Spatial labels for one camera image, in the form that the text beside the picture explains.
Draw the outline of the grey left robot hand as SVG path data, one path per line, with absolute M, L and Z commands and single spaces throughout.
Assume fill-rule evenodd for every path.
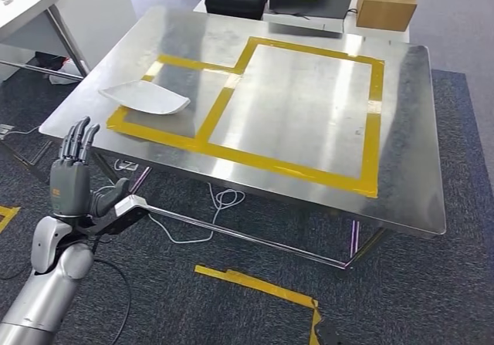
M 92 191 L 88 156 L 98 124 L 90 117 L 73 124 L 63 139 L 50 173 L 50 196 L 54 215 L 62 218 L 101 218 L 125 197 L 129 179 L 119 178 L 113 186 Z

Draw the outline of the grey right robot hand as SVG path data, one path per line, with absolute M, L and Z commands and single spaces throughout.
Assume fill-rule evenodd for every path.
M 344 340 L 327 319 L 321 319 L 314 326 L 314 332 L 319 345 L 344 345 Z

